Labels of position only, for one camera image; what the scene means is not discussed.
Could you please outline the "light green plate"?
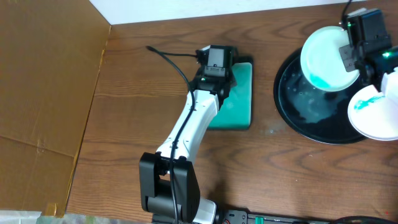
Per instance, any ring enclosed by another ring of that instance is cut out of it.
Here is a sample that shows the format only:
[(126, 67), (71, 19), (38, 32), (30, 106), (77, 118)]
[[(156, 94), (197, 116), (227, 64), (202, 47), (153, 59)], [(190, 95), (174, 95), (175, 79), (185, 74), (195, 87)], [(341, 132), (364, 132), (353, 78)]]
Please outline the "light green plate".
[(347, 31), (337, 26), (316, 30), (305, 41), (300, 54), (304, 77), (323, 91), (341, 91), (359, 77), (352, 58)]

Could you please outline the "white plate with stain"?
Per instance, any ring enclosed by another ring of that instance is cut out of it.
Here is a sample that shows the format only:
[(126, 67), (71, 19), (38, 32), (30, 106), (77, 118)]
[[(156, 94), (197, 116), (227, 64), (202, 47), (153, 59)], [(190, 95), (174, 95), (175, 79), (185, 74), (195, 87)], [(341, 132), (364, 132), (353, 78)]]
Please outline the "white plate with stain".
[(370, 85), (359, 90), (348, 105), (348, 118), (360, 134), (378, 141), (397, 139), (397, 87), (385, 93)]

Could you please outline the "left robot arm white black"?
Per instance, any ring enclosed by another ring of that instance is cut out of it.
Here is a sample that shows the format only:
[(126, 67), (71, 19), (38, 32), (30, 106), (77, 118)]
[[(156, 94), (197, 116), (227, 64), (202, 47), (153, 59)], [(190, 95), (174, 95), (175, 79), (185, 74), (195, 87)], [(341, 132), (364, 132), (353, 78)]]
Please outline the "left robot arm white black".
[(198, 69), (172, 132), (156, 153), (145, 152), (139, 161), (143, 210), (175, 223), (216, 220), (216, 203), (201, 197), (193, 165), (204, 134), (233, 83), (229, 65)]

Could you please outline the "round black serving tray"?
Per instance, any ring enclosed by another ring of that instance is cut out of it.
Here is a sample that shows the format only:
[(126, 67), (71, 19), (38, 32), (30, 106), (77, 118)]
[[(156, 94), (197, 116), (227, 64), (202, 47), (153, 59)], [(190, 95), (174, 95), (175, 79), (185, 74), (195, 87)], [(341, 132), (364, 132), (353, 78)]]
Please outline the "round black serving tray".
[(289, 55), (274, 80), (273, 95), (282, 119), (296, 132), (326, 144), (351, 144), (366, 139), (351, 125), (348, 104), (361, 89), (358, 81), (347, 89), (327, 92), (304, 77), (301, 48)]

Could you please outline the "brown cardboard panel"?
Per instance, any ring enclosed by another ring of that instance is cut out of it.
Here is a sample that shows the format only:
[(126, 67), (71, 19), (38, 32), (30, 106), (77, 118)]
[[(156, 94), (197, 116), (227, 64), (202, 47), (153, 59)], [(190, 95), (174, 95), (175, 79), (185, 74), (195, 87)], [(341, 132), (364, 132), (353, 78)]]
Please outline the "brown cardboard panel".
[(1, 1), (1, 208), (65, 213), (110, 24), (89, 1)]

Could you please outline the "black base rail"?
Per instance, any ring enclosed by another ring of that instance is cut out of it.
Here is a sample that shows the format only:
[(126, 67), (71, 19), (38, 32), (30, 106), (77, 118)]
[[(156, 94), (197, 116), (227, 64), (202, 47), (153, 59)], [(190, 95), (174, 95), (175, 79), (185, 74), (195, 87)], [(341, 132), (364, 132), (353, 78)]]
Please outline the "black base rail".
[(216, 224), (397, 224), (378, 217), (347, 216), (335, 219), (295, 217), (290, 215), (272, 215), (251, 212), (246, 208), (224, 208), (216, 213)]

